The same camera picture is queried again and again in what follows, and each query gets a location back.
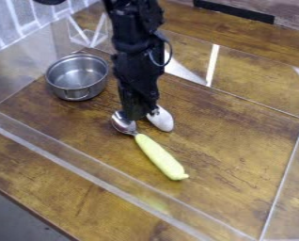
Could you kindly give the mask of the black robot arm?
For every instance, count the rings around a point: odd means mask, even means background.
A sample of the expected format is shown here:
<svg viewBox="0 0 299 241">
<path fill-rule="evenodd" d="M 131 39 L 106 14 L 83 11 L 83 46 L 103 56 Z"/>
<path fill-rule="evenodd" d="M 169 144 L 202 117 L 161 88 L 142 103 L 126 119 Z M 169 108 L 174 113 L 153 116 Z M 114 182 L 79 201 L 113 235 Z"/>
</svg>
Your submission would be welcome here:
<svg viewBox="0 0 299 241">
<path fill-rule="evenodd" d="M 163 11 L 158 0 L 103 0 L 111 19 L 114 74 L 127 119 L 138 121 L 158 107 L 165 74 Z"/>
</svg>

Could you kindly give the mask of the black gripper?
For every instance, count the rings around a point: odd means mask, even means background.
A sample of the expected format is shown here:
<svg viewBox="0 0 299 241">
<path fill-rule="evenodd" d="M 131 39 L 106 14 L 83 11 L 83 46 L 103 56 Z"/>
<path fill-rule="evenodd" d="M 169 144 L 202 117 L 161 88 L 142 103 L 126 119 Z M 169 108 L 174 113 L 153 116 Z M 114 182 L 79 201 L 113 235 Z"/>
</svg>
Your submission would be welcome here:
<svg viewBox="0 0 299 241">
<path fill-rule="evenodd" d="M 161 47 L 135 53 L 119 51 L 113 61 L 122 109 L 127 118 L 138 121 L 159 108 L 158 81 L 165 73 L 165 52 Z"/>
</svg>

